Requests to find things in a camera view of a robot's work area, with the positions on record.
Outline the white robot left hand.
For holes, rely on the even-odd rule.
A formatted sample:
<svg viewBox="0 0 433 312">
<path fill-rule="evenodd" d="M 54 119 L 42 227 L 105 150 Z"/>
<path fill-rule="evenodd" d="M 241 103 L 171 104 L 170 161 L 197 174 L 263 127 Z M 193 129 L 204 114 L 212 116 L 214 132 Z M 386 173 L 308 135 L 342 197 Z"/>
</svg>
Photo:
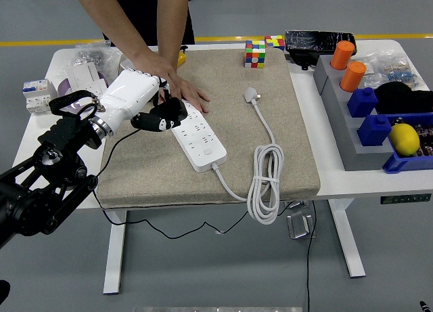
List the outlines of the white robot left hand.
<svg viewBox="0 0 433 312">
<path fill-rule="evenodd" d="M 164 90 L 165 101 L 148 113 L 145 105 Z M 136 70 L 123 70 L 99 99 L 104 110 L 91 119 L 94 130 L 103 139 L 113 136 L 125 120 L 136 129 L 161 132 L 178 127 L 187 117 L 185 104 L 170 96 L 168 82 L 158 76 Z"/>
</svg>

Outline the person's right hand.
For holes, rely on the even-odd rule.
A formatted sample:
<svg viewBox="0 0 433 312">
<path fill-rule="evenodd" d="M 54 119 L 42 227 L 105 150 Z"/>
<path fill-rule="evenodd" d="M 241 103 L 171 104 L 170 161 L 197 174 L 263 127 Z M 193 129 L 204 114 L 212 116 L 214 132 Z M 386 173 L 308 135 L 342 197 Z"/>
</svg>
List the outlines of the person's right hand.
<svg viewBox="0 0 433 312">
<path fill-rule="evenodd" d="M 131 61 L 136 70 L 165 79 L 170 86 L 172 97 L 182 98 L 181 81 L 170 62 L 151 50 L 139 53 Z"/>
</svg>

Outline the person's left hand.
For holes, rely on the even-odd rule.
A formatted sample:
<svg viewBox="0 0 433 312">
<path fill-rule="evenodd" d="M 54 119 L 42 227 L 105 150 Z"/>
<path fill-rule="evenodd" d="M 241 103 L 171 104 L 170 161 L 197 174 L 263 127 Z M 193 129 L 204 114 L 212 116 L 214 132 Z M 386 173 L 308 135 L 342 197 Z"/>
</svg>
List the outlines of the person's left hand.
<svg viewBox="0 0 433 312">
<path fill-rule="evenodd" d="M 210 101 L 210 98 L 198 87 L 191 82 L 178 78 L 180 95 L 186 99 L 195 109 L 201 113 L 208 113 L 209 110 L 206 103 Z"/>
</svg>

